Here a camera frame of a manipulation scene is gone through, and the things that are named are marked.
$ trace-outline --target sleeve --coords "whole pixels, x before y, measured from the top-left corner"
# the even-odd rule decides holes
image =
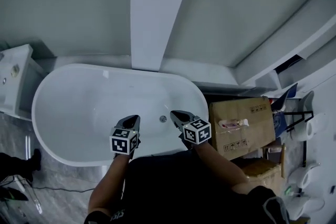
[[[259,186],[247,196],[261,223],[289,223],[284,202],[272,190]]]
[[[108,224],[110,223],[110,219],[111,218],[103,212],[94,211],[86,217],[84,224]]]

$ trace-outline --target bathtub drain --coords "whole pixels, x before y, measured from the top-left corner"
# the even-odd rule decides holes
[[[167,117],[164,116],[164,115],[161,116],[161,117],[160,117],[160,121],[161,121],[161,122],[166,122],[166,121],[167,121]]]

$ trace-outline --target hand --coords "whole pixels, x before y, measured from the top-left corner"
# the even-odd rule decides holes
[[[138,145],[137,145],[137,147],[136,147],[135,149],[137,149],[137,148],[139,147],[140,143],[141,143],[139,137],[140,137],[140,133],[138,133]],[[127,154],[120,154],[120,153],[115,153],[113,159],[115,159],[116,157],[118,157],[118,156],[120,156],[120,155],[124,155],[124,156],[127,156],[129,159],[133,159],[134,151],[135,151],[135,150],[133,150],[132,153],[131,153],[130,155],[127,155]]]
[[[115,154],[114,159],[124,159],[125,161],[129,161],[131,159],[131,155],[125,155],[125,154]]]
[[[183,133],[181,133],[179,135],[179,138],[182,140],[182,143],[185,145],[185,147],[188,149],[188,150],[191,150],[193,148],[193,144],[187,140],[184,139],[184,135]]]

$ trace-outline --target gray tile floor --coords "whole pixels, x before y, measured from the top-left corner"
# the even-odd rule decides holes
[[[72,167],[53,159],[38,143],[30,122],[0,115],[0,152],[25,159],[25,136],[32,140],[32,148],[42,153],[41,171],[34,173],[34,187],[52,187],[74,190],[95,188],[102,177],[101,167]],[[0,212],[9,223],[83,223],[92,191],[85,193],[63,190],[35,189],[43,213],[40,215],[31,200],[34,193],[28,188],[30,201],[0,202]]]

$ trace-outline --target fiducial marker cube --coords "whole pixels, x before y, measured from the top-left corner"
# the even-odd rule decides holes
[[[185,124],[183,135],[185,140],[197,145],[201,144],[211,138],[211,124],[201,119]]]
[[[111,152],[130,155],[138,146],[138,132],[112,128],[110,135]]]

